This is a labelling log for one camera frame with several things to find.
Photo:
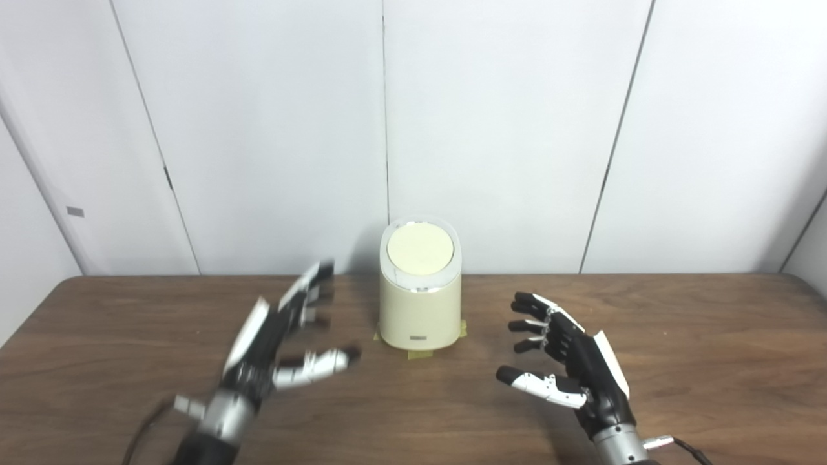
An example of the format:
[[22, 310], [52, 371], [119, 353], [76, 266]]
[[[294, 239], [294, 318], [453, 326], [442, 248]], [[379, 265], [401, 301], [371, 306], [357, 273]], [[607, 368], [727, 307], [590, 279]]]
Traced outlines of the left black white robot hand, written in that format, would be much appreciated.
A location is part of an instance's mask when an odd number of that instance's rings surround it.
[[260, 409], [273, 391], [301, 388], [342, 373], [361, 358], [358, 346], [306, 351], [298, 359], [278, 361], [278, 351], [303, 329], [327, 329], [329, 320], [318, 315], [320, 304], [333, 300], [334, 261], [321, 261], [304, 271], [280, 300], [260, 297], [237, 333], [225, 361], [220, 388], [236, 392]]

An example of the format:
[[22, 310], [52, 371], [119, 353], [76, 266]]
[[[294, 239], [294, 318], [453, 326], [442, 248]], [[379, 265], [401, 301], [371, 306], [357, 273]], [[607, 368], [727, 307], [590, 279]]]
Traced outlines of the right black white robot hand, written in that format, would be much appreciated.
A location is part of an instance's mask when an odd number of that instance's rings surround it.
[[515, 353], [543, 351], [561, 363], [564, 376], [501, 366], [496, 379], [575, 412], [589, 439], [605, 429], [637, 426], [629, 385], [603, 331], [588, 335], [564, 308], [539, 294], [517, 292], [511, 309], [530, 320], [508, 323], [512, 333], [532, 333], [514, 344]]

